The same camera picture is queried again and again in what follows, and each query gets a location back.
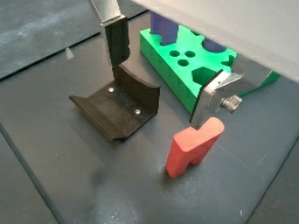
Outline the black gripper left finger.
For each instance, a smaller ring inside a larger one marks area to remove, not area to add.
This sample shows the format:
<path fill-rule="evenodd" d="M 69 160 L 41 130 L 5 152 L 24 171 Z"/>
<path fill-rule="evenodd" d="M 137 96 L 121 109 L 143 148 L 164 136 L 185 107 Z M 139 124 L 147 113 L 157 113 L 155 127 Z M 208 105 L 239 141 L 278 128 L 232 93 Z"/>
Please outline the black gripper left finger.
<path fill-rule="evenodd" d="M 100 33 L 107 41 L 111 66 L 119 66 L 129 57 L 127 17 L 121 14 L 117 0 L 88 0 L 96 14 Z"/>

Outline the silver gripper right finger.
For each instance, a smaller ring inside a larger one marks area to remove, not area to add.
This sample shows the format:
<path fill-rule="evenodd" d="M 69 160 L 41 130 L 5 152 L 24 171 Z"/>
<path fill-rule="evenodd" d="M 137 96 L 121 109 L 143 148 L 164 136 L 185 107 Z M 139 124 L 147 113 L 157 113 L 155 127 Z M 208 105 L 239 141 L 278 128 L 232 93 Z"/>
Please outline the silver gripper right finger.
<path fill-rule="evenodd" d="M 200 93 L 191 113 L 191 126 L 197 130 L 220 109 L 232 113 L 242 99 L 239 94 L 258 88 L 272 70 L 254 60 L 239 55 L 231 73 L 219 70 Z"/>

